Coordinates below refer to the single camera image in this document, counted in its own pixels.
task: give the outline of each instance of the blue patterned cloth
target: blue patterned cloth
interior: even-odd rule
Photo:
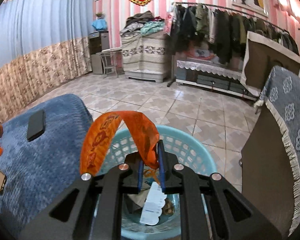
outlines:
[[[44,109],[46,129],[26,139],[29,117]],[[20,231],[65,188],[80,177],[82,143],[92,117],[73,94],[41,103],[3,124],[0,170],[7,176],[0,196],[0,219],[18,238]]]
[[[280,126],[295,181],[295,226],[300,221],[300,78],[289,70],[275,66],[260,94]]]
[[[162,31],[164,27],[164,22],[147,22],[141,28],[140,33],[142,36],[150,35],[152,33],[157,33]]]

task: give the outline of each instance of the pink striped wallpaper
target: pink striped wallpaper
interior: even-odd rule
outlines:
[[[234,8],[231,0],[152,0],[146,6],[136,5],[129,0],[98,0],[94,2],[94,11],[96,13],[102,11],[106,15],[109,27],[110,47],[115,48],[120,46],[119,31],[124,28],[125,21],[129,16],[150,10],[155,16],[165,18],[167,10],[169,10],[171,3],[174,1],[202,2]],[[300,52],[299,22],[294,17],[288,16],[286,12],[275,8],[273,4],[272,0],[268,0],[269,17],[267,20],[287,29],[296,40]]]

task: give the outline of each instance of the metal knob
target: metal knob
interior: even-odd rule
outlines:
[[[82,180],[85,180],[85,181],[91,179],[91,177],[92,177],[92,176],[91,176],[90,173],[84,173],[84,174],[81,175],[81,179],[82,179]]]
[[[222,176],[219,173],[213,173],[211,177],[213,180],[221,180],[222,178]]]
[[[176,171],[181,171],[184,168],[184,166],[182,164],[176,164],[173,167]]]
[[[119,170],[125,171],[129,169],[129,165],[127,163],[122,163],[119,165]]]

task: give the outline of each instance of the fringed cloth edge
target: fringed cloth edge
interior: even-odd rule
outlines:
[[[286,153],[289,157],[290,166],[293,174],[294,213],[293,213],[293,219],[289,230],[289,236],[290,236],[300,223],[300,166],[299,166],[296,150],[289,137],[288,127],[286,126],[284,120],[282,119],[278,111],[275,109],[273,104],[269,101],[268,98],[265,98],[265,100],[258,100],[254,104],[255,109],[258,109],[259,107],[263,106],[264,103],[266,103],[266,107],[269,109],[269,111],[277,121],[277,124],[280,128],[280,132],[282,134],[282,142],[286,149]]]

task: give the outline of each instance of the blue bedspread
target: blue bedspread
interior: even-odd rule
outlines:
[[[26,139],[29,117],[44,109],[45,133]],[[0,219],[14,237],[52,200],[80,177],[83,140],[92,117],[81,99],[62,95],[3,124],[0,170],[7,183],[0,196]]]

